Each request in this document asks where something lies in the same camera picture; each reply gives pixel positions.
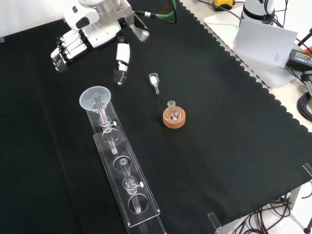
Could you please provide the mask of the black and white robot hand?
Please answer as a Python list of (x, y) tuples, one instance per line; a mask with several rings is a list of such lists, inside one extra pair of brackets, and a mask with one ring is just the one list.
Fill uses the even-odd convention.
[(130, 46), (121, 31), (134, 23), (128, 1), (76, 0), (65, 7), (63, 17), (71, 29), (58, 37), (51, 53), (55, 69), (63, 72), (86, 53), (118, 40), (114, 81), (121, 85), (127, 78), (130, 60)]

